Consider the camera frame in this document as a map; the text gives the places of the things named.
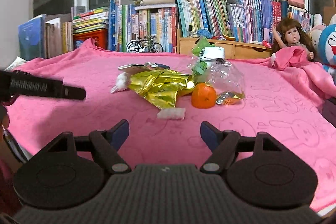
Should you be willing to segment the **miniature bicycle model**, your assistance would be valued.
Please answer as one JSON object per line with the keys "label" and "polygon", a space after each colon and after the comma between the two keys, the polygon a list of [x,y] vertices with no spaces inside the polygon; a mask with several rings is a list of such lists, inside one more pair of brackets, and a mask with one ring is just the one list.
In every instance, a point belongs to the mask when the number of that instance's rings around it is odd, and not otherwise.
{"label": "miniature bicycle model", "polygon": [[131,40],[126,45],[127,53],[162,53],[163,46],[157,42],[156,35]]}

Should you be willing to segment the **wooden drawer shelf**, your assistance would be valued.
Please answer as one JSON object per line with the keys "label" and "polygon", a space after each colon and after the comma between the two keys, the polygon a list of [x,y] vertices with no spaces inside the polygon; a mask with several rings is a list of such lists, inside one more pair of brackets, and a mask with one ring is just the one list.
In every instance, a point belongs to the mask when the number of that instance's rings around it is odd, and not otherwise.
{"label": "wooden drawer shelf", "polygon": [[[197,38],[183,37],[182,31],[178,30],[176,52],[182,55],[192,55],[192,49],[195,47],[197,40]],[[271,49],[259,44],[215,39],[210,39],[209,43],[224,48],[225,57],[227,59],[265,59],[272,56]]]}

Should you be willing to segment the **brown haired doll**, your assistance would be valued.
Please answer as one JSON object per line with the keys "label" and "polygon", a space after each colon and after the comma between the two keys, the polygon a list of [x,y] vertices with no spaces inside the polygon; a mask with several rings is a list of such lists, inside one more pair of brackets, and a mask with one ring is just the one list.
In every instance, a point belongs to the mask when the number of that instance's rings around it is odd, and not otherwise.
{"label": "brown haired doll", "polygon": [[277,26],[272,25],[272,34],[273,53],[287,47],[302,47],[307,54],[307,60],[314,60],[316,50],[313,47],[311,37],[302,29],[297,20],[282,18]]}

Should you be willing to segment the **gold foil wrapper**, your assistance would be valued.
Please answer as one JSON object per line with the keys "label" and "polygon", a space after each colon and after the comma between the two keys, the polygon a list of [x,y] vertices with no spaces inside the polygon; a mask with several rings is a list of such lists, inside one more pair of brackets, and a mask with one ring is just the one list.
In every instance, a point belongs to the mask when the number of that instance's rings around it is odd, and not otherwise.
{"label": "gold foil wrapper", "polygon": [[128,88],[159,109],[173,108],[179,96],[193,92],[193,75],[161,69],[130,76]]}

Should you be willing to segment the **row of books on shelf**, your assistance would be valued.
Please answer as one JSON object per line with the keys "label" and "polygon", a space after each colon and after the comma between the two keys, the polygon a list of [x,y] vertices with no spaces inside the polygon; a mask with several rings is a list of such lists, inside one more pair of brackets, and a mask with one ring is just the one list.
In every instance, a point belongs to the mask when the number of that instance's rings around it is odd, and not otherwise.
{"label": "row of books on shelf", "polygon": [[236,42],[273,44],[272,25],[282,18],[297,20],[305,32],[313,27],[314,16],[280,0],[176,0],[179,28],[184,37],[200,37],[207,29],[213,38]]}

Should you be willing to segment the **stack of flat books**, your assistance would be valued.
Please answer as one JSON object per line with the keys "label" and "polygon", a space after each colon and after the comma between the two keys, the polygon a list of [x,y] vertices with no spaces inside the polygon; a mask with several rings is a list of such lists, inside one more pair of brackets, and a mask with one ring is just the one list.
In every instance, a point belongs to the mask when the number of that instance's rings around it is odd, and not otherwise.
{"label": "stack of flat books", "polygon": [[73,34],[82,34],[97,30],[105,30],[109,26],[109,8],[100,7],[74,16],[72,20]]}

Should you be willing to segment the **orange tangerine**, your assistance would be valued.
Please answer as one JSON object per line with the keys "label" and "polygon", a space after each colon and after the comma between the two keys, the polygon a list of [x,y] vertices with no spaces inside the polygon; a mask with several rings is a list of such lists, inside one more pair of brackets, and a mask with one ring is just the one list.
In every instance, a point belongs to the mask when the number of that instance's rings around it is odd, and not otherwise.
{"label": "orange tangerine", "polygon": [[198,83],[191,94],[191,104],[198,109],[214,107],[216,100],[216,90],[206,83]]}

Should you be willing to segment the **small orange candy wrapper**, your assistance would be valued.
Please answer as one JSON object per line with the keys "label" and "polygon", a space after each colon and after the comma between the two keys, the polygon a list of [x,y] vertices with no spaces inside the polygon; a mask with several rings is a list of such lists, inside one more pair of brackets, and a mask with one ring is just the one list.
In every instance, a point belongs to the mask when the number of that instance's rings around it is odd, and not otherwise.
{"label": "small orange candy wrapper", "polygon": [[244,93],[222,92],[217,96],[217,105],[235,105],[245,98]]}

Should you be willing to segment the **pink rabbit pattern blanket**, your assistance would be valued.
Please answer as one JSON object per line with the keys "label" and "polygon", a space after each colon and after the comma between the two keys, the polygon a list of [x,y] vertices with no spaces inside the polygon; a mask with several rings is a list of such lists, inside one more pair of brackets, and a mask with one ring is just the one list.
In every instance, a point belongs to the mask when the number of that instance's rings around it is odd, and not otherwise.
{"label": "pink rabbit pattern blanket", "polygon": [[320,64],[232,61],[231,68],[244,80],[244,100],[197,109],[189,96],[183,96],[175,108],[160,110],[132,90],[111,92],[118,67],[147,61],[186,72],[191,59],[168,53],[111,52],[87,40],[72,52],[25,63],[21,70],[83,86],[87,97],[76,102],[21,96],[8,109],[10,132],[34,154],[61,132],[87,135],[126,119],[130,135],[121,155],[130,165],[199,165],[209,155],[199,133],[203,121],[244,136],[266,131],[315,170],[318,187],[312,208],[318,211],[335,204],[335,127],[321,114],[324,100],[335,95],[335,85]]}

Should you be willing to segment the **blue Doraemon plush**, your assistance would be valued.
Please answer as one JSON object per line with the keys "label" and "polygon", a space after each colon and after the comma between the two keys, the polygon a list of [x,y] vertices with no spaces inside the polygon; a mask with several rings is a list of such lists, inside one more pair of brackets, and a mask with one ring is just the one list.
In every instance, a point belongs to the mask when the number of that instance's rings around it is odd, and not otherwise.
{"label": "blue Doraemon plush", "polygon": [[323,69],[333,78],[335,83],[335,65],[336,65],[336,24],[327,26],[319,37],[318,57]]}

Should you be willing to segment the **blue yarn ball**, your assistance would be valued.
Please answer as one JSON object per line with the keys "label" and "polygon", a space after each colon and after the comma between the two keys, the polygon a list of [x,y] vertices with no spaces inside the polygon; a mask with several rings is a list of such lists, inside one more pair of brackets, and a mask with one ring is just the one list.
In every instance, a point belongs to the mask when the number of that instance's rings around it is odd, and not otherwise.
{"label": "blue yarn ball", "polygon": [[197,31],[198,36],[205,37],[207,39],[211,39],[213,35],[207,29],[200,29]]}

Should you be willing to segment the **large blue book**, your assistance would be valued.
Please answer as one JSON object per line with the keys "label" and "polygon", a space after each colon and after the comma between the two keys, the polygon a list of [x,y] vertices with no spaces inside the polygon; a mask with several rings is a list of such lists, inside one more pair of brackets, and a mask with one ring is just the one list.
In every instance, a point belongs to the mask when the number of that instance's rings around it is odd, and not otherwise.
{"label": "large blue book", "polygon": [[46,57],[46,14],[40,14],[18,26],[20,57],[26,61]]}

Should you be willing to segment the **white blue paper bag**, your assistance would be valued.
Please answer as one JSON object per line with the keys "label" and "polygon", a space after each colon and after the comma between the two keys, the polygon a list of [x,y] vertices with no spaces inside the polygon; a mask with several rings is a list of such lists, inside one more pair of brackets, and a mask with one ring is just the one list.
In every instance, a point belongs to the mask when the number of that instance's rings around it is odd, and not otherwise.
{"label": "white blue paper bag", "polygon": [[210,46],[204,48],[202,61],[225,59],[225,49],[223,47]]}

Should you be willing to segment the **white tissue piece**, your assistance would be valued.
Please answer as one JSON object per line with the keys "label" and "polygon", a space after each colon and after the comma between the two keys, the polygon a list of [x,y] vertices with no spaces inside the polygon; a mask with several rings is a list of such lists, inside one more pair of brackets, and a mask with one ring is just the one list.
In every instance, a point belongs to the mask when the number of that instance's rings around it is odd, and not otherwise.
{"label": "white tissue piece", "polygon": [[162,109],[158,114],[158,119],[164,120],[184,120],[186,109],[179,107],[165,108]]}

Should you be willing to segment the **white pink rabbit plush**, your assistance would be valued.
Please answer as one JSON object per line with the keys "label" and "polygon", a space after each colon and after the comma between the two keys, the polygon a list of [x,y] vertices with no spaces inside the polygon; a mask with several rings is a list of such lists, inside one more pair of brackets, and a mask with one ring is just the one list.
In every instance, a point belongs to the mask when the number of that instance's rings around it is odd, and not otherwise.
{"label": "white pink rabbit plush", "polygon": [[315,14],[313,25],[313,28],[309,32],[309,36],[314,50],[318,51],[319,38],[322,32],[327,28],[327,32],[325,33],[327,35],[326,42],[331,46],[333,53],[335,53],[335,14],[331,17],[328,26],[323,24],[321,14]]}

